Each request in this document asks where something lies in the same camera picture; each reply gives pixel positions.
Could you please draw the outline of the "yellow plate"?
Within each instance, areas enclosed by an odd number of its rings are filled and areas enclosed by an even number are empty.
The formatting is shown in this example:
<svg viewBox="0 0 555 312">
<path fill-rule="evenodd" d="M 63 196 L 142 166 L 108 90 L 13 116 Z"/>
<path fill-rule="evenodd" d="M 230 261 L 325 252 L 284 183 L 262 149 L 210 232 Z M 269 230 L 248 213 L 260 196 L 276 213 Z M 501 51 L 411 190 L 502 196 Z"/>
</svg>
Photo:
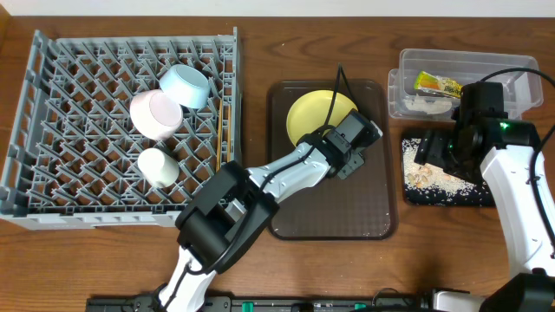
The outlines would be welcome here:
<svg viewBox="0 0 555 312">
<path fill-rule="evenodd" d="M 333 92 L 330 90 L 317 90 L 301 96 L 293 103 L 287 114 L 286 129 L 294 146 L 305 134 L 324 125 L 332 96 Z M 328 124 L 338 126 L 353 109 L 358 110 L 355 103 L 347 96 L 337 93 Z"/>
</svg>

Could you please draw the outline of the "clear plastic wrap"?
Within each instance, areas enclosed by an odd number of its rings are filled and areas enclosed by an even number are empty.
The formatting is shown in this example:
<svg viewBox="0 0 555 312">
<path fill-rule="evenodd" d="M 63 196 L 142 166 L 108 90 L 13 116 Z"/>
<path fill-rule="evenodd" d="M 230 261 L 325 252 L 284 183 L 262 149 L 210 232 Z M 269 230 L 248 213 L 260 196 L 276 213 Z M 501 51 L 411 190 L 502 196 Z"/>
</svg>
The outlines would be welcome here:
<svg viewBox="0 0 555 312">
<path fill-rule="evenodd" d="M 404 100 L 403 103 L 408 110 L 422 112 L 425 114 L 444 114 L 450 111 L 453 107 L 451 101 L 427 101 L 426 99 L 418 95 L 416 95 L 414 99 Z"/>
</svg>

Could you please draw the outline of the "green yellow snack wrapper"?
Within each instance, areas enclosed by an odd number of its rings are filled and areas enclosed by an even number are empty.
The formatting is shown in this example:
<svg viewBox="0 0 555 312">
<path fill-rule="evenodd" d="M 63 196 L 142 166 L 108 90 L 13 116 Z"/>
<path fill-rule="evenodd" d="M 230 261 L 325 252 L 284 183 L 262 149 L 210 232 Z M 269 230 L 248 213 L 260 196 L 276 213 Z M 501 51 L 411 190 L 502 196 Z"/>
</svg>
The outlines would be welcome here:
<svg viewBox="0 0 555 312">
<path fill-rule="evenodd" d="M 417 75 L 414 89 L 429 94 L 439 94 L 458 99 L 462 94 L 462 85 L 456 80 L 443 76 L 431 75 L 425 71 L 421 71 Z"/>
</svg>

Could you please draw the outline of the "wooden chopstick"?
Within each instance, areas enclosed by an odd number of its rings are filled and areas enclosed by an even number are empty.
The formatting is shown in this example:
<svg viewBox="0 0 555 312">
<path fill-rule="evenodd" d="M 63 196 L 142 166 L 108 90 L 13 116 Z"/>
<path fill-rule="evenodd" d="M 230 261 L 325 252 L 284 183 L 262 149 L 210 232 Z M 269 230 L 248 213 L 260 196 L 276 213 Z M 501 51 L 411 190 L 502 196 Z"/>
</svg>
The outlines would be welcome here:
<svg viewBox="0 0 555 312">
<path fill-rule="evenodd" d="M 231 143 L 231 134 L 232 134 L 232 130 L 231 130 L 231 117 L 232 117 L 232 106 L 230 102 L 227 102 L 227 105 L 225 107 L 225 117 L 226 117 L 226 163 L 231 161 L 231 156 L 232 156 L 232 143 Z"/>
<path fill-rule="evenodd" d="M 223 112 L 224 105 L 223 100 L 219 101 L 219 116 L 218 116 L 218 132 L 217 132 L 217 160 L 216 160 L 216 172 L 219 171 L 221 167 L 221 156 L 222 156 L 222 134 L 223 134 Z"/>
</svg>

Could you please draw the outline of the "light blue bowl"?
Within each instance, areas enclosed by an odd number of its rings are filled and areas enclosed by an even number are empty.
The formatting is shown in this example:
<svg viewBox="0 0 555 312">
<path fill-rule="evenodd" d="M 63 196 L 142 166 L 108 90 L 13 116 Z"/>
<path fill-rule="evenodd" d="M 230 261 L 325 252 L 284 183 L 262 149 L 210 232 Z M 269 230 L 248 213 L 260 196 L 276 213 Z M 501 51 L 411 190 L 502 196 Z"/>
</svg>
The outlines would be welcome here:
<svg viewBox="0 0 555 312">
<path fill-rule="evenodd" d="M 172 101 L 191 109 L 207 106 L 210 94 L 208 79 L 196 68 L 173 65 L 160 78 L 160 89 Z"/>
</svg>

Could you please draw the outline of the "white cup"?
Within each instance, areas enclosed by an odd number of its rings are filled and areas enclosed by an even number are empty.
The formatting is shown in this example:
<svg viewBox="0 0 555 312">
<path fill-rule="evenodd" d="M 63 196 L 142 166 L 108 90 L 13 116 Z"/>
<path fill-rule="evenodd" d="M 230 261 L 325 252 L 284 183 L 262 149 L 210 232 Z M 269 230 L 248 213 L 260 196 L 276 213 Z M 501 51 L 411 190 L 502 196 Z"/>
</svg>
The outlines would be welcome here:
<svg viewBox="0 0 555 312">
<path fill-rule="evenodd" d="M 158 148 L 141 152 L 137 166 L 148 183 L 156 188 L 172 185 L 180 174 L 178 162 Z"/>
</svg>

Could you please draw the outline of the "white bowl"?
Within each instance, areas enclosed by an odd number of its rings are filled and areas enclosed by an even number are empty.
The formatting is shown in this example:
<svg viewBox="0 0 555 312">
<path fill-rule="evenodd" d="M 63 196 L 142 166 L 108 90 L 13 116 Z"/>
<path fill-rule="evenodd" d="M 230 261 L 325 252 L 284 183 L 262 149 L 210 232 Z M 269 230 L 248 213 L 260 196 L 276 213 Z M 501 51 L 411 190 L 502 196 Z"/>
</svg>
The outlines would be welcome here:
<svg viewBox="0 0 555 312">
<path fill-rule="evenodd" d="M 134 127 L 151 140 L 167 140 L 183 121 L 181 105 L 160 89 L 137 94 L 130 102 L 129 113 Z"/>
</svg>

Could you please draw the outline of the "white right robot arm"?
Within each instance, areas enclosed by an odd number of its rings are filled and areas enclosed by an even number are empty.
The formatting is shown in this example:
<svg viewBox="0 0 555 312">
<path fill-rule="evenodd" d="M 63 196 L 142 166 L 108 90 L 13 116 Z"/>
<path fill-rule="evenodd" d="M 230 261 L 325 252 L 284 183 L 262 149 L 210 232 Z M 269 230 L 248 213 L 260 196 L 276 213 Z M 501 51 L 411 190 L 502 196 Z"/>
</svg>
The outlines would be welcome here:
<svg viewBox="0 0 555 312">
<path fill-rule="evenodd" d="M 498 82 L 464 86 L 453 118 L 454 129 L 426 132 L 415 162 L 474 184 L 486 183 L 499 214 L 510 279 L 486 298 L 437 290 L 430 308 L 552 311 L 554 200 L 545 177 L 545 141 L 532 123 L 509 119 Z"/>
</svg>

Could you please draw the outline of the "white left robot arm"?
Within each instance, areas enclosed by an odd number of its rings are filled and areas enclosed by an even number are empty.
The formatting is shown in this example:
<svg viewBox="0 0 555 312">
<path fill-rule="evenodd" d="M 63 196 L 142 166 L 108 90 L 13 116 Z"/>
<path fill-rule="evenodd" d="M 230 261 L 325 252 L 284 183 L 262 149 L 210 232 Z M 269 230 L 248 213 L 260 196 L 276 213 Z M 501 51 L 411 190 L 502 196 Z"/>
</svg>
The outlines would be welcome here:
<svg viewBox="0 0 555 312">
<path fill-rule="evenodd" d="M 352 109 L 338 125 L 324 123 L 303 135 L 293 152 L 270 164 L 226 163 L 175 221 L 179 258 L 155 298 L 156 310 L 199 310 L 213 278 L 250 249 L 281 201 L 323 179 L 346 179 L 381 137 L 375 122 Z"/>
</svg>

